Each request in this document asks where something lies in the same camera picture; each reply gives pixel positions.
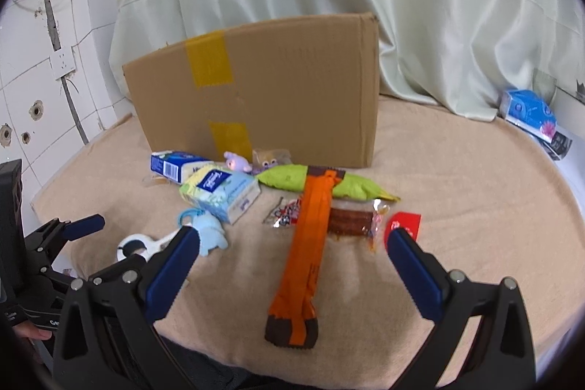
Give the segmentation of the person's left hand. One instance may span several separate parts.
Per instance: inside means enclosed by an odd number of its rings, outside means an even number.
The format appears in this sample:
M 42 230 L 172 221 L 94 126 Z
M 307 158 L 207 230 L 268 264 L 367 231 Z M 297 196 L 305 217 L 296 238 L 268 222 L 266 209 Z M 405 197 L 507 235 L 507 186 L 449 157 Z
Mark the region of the person's left hand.
M 12 330 L 14 330 L 17 337 L 33 341 L 47 341 L 53 336 L 50 330 L 40 329 L 29 321 L 15 325 Z

